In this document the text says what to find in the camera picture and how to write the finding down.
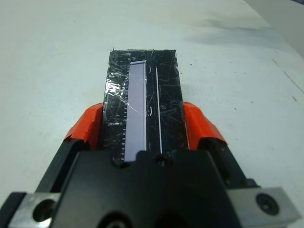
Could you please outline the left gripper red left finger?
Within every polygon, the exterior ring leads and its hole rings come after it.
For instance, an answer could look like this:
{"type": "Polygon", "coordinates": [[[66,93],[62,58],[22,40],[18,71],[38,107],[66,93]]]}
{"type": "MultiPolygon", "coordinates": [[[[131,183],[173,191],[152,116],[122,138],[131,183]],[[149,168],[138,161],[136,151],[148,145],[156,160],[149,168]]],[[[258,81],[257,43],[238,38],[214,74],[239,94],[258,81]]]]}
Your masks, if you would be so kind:
{"type": "Polygon", "coordinates": [[[80,151],[95,151],[99,145],[103,104],[87,108],[64,137],[36,192],[60,192],[80,151]]]}

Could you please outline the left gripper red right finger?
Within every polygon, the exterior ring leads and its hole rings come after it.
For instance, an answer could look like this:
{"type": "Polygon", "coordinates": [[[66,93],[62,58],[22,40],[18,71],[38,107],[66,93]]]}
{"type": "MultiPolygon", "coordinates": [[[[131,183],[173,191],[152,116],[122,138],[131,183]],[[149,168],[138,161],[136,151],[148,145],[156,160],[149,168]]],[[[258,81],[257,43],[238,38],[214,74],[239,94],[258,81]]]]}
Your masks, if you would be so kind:
{"type": "Polygon", "coordinates": [[[189,148],[210,153],[227,189],[258,187],[245,176],[223,135],[197,106],[184,102],[184,117],[189,148]]]}

